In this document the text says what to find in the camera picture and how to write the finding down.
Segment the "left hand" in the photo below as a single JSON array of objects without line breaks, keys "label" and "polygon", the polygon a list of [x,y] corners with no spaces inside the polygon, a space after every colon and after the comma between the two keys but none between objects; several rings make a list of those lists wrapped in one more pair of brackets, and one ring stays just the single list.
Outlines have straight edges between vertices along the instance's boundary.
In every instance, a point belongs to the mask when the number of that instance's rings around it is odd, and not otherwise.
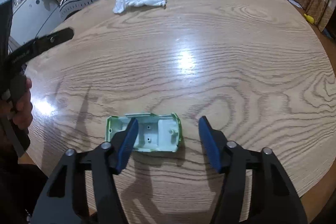
[{"label": "left hand", "polygon": [[31,92],[32,81],[26,78],[26,92],[18,100],[16,104],[17,112],[13,115],[13,122],[18,126],[19,129],[28,129],[29,125],[33,121],[33,105],[31,103]]}]

